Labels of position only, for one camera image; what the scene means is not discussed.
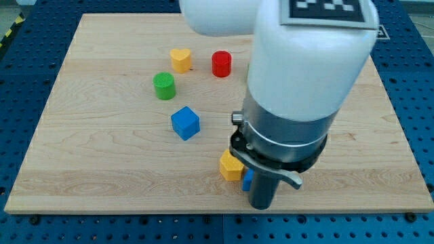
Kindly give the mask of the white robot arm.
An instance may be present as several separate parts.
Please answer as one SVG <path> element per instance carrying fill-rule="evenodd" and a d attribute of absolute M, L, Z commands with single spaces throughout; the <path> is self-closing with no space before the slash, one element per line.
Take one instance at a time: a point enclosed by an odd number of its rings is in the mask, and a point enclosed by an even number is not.
<path fill-rule="evenodd" d="M 252 35 L 247 89 L 230 152 L 254 176 L 249 202 L 270 206 L 280 182 L 302 186 L 376 42 L 371 1 L 180 0 L 196 33 Z"/>

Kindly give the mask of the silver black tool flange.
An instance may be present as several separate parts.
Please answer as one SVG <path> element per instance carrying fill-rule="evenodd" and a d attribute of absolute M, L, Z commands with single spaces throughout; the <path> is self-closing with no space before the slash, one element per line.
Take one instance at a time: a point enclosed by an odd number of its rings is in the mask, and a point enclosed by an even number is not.
<path fill-rule="evenodd" d="M 293 118 L 264 107 L 247 90 L 242 109 L 231 115 L 237 129 L 230 152 L 253 171 L 250 188 L 274 189 L 283 181 L 299 189 L 303 180 L 298 174 L 316 163 L 337 112 Z"/>

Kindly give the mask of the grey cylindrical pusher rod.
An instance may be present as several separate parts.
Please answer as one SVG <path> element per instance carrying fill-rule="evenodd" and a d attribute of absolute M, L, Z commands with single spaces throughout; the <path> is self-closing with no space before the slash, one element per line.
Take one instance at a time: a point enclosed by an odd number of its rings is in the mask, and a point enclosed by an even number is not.
<path fill-rule="evenodd" d="M 273 201 L 279 180 L 254 171 L 250 185 L 249 203 L 259 210 L 268 209 Z"/>

